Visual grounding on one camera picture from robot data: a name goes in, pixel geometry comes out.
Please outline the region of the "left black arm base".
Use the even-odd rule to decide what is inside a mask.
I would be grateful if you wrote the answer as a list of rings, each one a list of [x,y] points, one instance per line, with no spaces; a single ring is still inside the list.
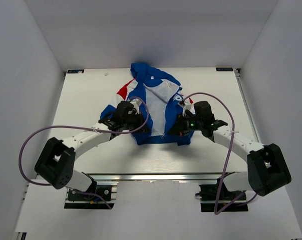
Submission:
[[[117,197],[115,183],[97,184],[93,194],[83,194],[78,190],[67,189],[64,209],[111,210]]]

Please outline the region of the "left blue corner sticker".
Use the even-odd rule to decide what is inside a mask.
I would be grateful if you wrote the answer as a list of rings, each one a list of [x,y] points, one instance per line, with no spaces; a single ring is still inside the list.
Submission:
[[[67,70],[67,74],[82,74],[84,69],[69,69]]]

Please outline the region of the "aluminium table rail frame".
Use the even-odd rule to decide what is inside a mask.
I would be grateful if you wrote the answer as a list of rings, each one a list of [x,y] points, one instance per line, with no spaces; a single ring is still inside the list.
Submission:
[[[194,101],[208,101],[217,119],[230,123],[250,140],[260,137],[248,110],[238,71],[215,68],[168,68]],[[127,68],[68,73],[55,122],[91,127],[117,90],[131,80]],[[129,135],[99,145],[75,162],[75,169],[96,179],[179,180],[218,177],[227,149],[196,132],[188,146],[173,143],[136,145]]]

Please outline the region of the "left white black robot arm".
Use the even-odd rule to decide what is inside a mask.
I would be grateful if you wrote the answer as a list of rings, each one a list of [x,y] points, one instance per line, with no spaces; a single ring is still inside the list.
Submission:
[[[142,115],[142,106],[146,104],[138,97],[121,101],[114,111],[106,114],[92,128],[69,138],[49,139],[35,165],[35,172],[57,190],[70,188],[84,199],[92,199],[96,195],[97,183],[87,174],[76,171],[75,161],[121,134],[149,133],[146,125],[149,116]]]

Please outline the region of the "right blue corner sticker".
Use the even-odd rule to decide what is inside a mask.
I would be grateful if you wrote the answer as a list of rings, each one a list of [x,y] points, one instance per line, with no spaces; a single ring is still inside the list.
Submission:
[[[216,67],[215,68],[216,69],[216,71],[217,72],[225,72],[225,71],[227,71],[227,72],[232,72],[233,71],[233,68],[232,67]]]

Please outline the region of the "blue white red jacket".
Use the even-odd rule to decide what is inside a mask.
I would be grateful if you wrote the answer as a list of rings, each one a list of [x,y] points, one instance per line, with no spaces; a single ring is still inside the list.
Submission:
[[[147,116],[146,110],[149,111],[146,126],[150,132],[132,133],[137,145],[164,143],[189,145],[193,131],[184,136],[169,135],[169,130],[175,124],[178,115],[183,113],[183,107],[179,105],[183,100],[181,83],[172,75],[146,63],[132,63],[130,72],[133,79],[118,90],[100,114],[100,118],[115,111],[121,101],[139,97],[146,104],[140,106],[143,118]]]

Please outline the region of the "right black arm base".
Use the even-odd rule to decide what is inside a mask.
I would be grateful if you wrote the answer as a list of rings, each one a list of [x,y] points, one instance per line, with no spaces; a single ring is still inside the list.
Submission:
[[[212,213],[214,212],[214,204],[218,190],[218,184],[203,184],[199,186],[200,191],[195,194],[195,197],[200,200],[201,212]],[[228,191],[225,186],[222,187],[217,211],[226,206],[231,200],[241,194],[241,191]],[[231,204],[224,212],[247,212],[248,206],[246,202],[246,195],[242,195],[237,201]]]

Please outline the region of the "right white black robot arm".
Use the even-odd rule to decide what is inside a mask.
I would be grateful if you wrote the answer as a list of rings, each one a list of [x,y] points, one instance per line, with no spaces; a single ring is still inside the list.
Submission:
[[[169,135],[184,137],[200,131],[212,142],[230,148],[247,164],[247,170],[228,173],[218,180],[217,195],[229,199],[235,191],[253,191],[263,197],[289,183],[291,174],[280,147],[252,141],[217,120],[207,101],[188,104],[180,101],[183,112],[178,115]]]

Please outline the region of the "blue corner sticker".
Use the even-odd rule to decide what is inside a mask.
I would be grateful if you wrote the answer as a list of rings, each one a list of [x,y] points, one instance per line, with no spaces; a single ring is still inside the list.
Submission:
[[[67,74],[82,74],[84,69],[69,69],[67,70]]]
[[[227,71],[227,72],[232,72],[233,71],[233,68],[232,67],[216,67],[215,68],[216,69],[216,71],[217,72],[225,72],[225,71]]]

